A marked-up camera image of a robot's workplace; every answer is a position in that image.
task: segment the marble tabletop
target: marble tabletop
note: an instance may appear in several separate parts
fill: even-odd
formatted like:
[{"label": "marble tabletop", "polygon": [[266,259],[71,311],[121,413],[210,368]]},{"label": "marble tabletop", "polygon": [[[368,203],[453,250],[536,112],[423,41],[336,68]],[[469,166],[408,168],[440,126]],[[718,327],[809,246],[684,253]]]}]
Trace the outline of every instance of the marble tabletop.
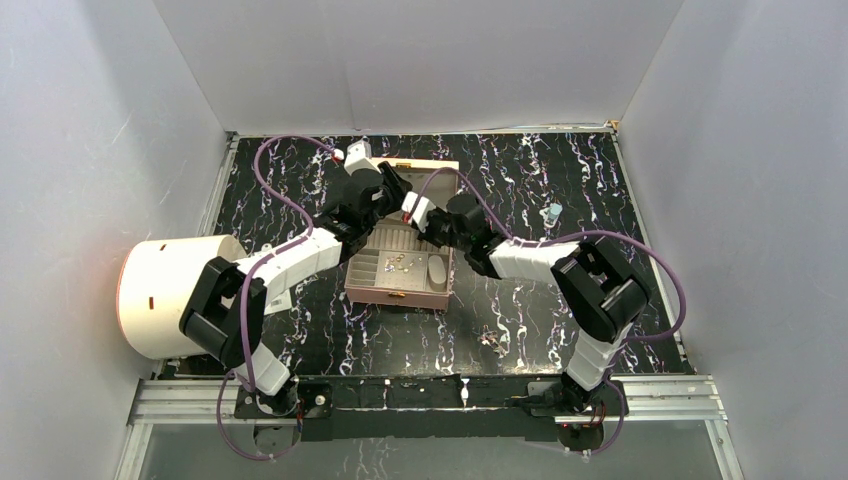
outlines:
[{"label": "marble tabletop", "polygon": [[[363,137],[324,137],[345,150]],[[554,238],[581,229],[614,230],[642,240],[632,197],[608,132],[404,135],[365,137],[375,157],[456,160],[470,181],[522,238]],[[239,141],[216,234],[232,234],[248,252],[279,244],[304,229],[298,215],[256,183],[251,164],[259,138]],[[347,174],[311,144],[284,140],[261,162],[263,176],[316,214],[327,189]],[[552,229],[539,210],[563,206]],[[654,290],[634,334],[668,328],[665,307],[647,256],[622,249]],[[446,311],[352,304],[344,292],[346,267],[310,277],[292,289],[291,310],[265,319],[263,341],[300,375],[439,375],[558,373],[567,365],[577,325],[554,287],[493,280],[454,262]],[[484,345],[489,333],[501,353]],[[169,363],[167,376],[220,375],[211,357]],[[628,344],[619,373],[692,373],[672,339]]]}]

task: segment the white wall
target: white wall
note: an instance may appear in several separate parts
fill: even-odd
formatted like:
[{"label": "white wall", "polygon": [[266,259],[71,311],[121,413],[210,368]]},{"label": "white wall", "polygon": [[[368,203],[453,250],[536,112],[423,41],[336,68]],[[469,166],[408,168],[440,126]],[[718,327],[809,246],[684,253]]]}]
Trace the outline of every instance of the white wall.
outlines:
[{"label": "white wall", "polygon": [[0,11],[3,478],[113,478],[139,376],[129,248],[194,235],[224,134],[149,0]]},{"label": "white wall", "polygon": [[682,0],[155,0],[227,130],[620,118]]},{"label": "white wall", "polygon": [[848,3],[687,0],[624,116],[748,478],[844,478]]}]

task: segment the cylindrical container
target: cylindrical container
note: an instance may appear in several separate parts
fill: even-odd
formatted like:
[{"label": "cylindrical container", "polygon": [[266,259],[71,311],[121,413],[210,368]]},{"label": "cylindrical container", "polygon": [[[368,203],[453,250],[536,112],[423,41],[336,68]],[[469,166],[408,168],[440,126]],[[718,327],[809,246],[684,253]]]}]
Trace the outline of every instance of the cylindrical container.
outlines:
[{"label": "cylindrical container", "polygon": [[165,359],[205,353],[180,332],[180,317],[206,263],[247,254],[231,235],[151,240],[133,248],[118,279],[118,322],[138,353]]}]

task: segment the open jewelry box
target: open jewelry box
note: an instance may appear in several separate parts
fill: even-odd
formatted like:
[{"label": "open jewelry box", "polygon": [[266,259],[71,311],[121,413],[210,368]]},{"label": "open jewelry box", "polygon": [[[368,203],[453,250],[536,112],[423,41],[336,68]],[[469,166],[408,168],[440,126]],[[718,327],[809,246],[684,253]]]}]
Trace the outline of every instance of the open jewelry box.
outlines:
[{"label": "open jewelry box", "polygon": [[[389,162],[412,184],[414,192],[421,191],[433,170],[459,167],[458,162],[442,160],[372,158],[369,161],[375,165]],[[424,195],[436,206],[445,208],[456,191],[456,176],[446,172],[433,179]],[[403,222],[402,212],[378,222],[365,248],[348,261],[345,277],[348,298],[354,303],[446,310],[451,292],[453,249],[436,248],[417,237],[418,230]]]}]

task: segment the marble pattern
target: marble pattern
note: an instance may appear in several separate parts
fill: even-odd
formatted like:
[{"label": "marble pattern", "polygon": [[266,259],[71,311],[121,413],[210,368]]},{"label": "marble pattern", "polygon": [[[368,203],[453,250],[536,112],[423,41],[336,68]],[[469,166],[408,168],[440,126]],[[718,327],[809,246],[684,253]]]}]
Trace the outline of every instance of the marble pattern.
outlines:
[{"label": "marble pattern", "polygon": [[[342,150],[362,137],[324,137]],[[579,229],[609,229],[641,240],[631,197],[609,133],[469,134],[368,137],[374,156],[449,159],[483,193],[512,232],[552,238]],[[238,238],[248,251],[279,244],[303,230],[296,213],[263,192],[251,164],[261,139],[242,139],[215,233]],[[311,144],[285,140],[261,162],[274,188],[316,213],[327,189],[346,173]],[[553,229],[539,210],[563,206]],[[668,320],[646,256],[627,256],[654,288],[636,334],[667,328]],[[451,272],[446,312],[352,304],[345,267],[315,275],[292,291],[294,308],[266,318],[263,340],[300,375],[556,373],[571,356],[577,327],[556,289],[529,281],[479,277],[461,258]],[[488,333],[503,356],[483,345]],[[691,373],[673,340],[630,344],[617,372]],[[220,374],[208,358],[182,361],[178,375]]]}]

